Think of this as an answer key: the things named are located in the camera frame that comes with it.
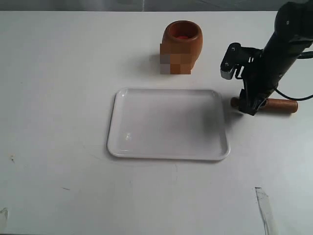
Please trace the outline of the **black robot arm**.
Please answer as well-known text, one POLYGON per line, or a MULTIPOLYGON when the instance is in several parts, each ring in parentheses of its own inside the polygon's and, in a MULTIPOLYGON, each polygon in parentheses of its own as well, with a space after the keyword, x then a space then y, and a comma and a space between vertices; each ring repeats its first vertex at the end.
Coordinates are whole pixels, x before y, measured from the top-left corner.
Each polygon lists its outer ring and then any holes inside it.
POLYGON ((263 49, 248 48, 252 61, 244 66, 239 111, 255 115, 297 59, 308 59, 313 44, 313 2, 285 3, 277 12, 274 32, 263 49))

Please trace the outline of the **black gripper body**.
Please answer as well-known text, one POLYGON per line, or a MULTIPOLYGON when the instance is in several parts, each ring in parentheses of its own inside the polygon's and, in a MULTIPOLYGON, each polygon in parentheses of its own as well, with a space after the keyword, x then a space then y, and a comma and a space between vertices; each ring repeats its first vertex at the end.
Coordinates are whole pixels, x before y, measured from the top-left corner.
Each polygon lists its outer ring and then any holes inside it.
POLYGON ((254 59, 249 68, 242 73, 242 80, 246 91, 246 99, 269 96, 278 87, 280 79, 290 68, 290 57, 277 54, 260 54, 254 59))

